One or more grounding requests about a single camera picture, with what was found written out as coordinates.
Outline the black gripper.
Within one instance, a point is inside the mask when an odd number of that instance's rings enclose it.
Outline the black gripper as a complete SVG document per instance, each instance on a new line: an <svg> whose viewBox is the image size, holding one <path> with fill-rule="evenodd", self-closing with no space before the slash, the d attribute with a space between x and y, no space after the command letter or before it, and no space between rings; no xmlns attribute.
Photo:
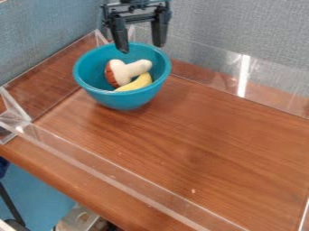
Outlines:
<svg viewBox="0 0 309 231"><path fill-rule="evenodd" d="M105 0L103 8L103 25L111 27L116 48L129 52L125 24L151 22L152 43L163 47L167 42L167 27L171 18L170 0Z"/></svg>

